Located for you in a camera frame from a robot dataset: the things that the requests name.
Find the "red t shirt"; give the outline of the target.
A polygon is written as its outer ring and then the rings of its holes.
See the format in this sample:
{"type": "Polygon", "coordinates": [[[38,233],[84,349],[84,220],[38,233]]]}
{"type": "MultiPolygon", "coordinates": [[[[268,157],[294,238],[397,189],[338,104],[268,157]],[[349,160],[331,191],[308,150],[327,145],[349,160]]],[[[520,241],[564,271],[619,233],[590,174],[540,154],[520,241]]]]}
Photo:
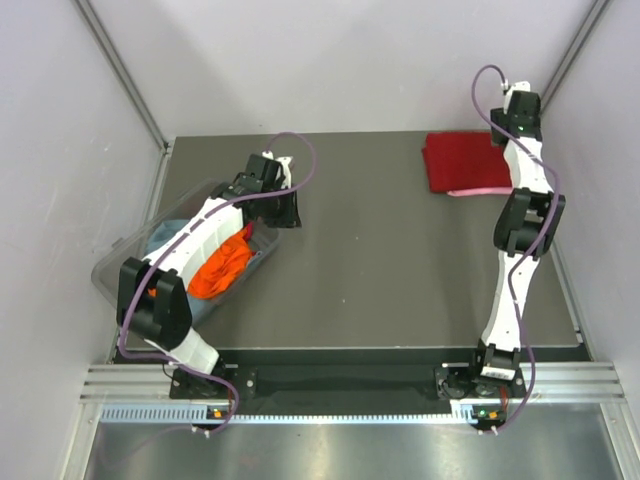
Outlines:
{"type": "Polygon", "coordinates": [[[512,187],[509,167],[488,132],[430,132],[422,157],[432,193],[512,187]]]}

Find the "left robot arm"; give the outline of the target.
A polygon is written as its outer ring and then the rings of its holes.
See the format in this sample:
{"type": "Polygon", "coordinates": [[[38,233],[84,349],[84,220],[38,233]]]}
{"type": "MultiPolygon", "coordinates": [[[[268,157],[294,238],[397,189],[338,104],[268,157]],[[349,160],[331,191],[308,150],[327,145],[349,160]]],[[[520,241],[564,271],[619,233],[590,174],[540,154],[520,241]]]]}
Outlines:
{"type": "Polygon", "coordinates": [[[273,253],[282,228],[298,228],[293,159],[253,154],[230,182],[214,184],[188,218],[160,223],[142,257],[120,267],[119,353],[178,367],[205,396],[230,384],[219,351],[196,330],[273,253]]]}

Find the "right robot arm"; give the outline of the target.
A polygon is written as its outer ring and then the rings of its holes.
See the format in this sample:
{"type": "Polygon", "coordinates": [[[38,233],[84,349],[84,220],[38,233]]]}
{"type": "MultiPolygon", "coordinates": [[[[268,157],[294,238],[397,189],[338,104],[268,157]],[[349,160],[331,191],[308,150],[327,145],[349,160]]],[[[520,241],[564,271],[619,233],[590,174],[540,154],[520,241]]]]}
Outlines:
{"type": "Polygon", "coordinates": [[[540,96],[522,81],[509,86],[504,105],[490,112],[491,142],[502,149],[512,191],[493,233],[499,270],[491,313],[466,372],[469,388],[481,396],[519,375],[521,320],[529,287],[566,205],[541,158],[540,111],[540,96]]]}

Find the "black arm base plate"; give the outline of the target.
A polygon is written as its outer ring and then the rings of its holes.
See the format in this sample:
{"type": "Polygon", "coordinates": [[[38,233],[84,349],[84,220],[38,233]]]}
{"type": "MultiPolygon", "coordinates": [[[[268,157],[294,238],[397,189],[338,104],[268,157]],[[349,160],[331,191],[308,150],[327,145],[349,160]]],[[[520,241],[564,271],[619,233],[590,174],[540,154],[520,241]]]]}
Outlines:
{"type": "Polygon", "coordinates": [[[462,364],[429,365],[240,365],[217,367],[213,374],[231,383],[243,398],[280,392],[417,393],[427,399],[522,398],[521,372],[513,380],[481,379],[462,364]]]}

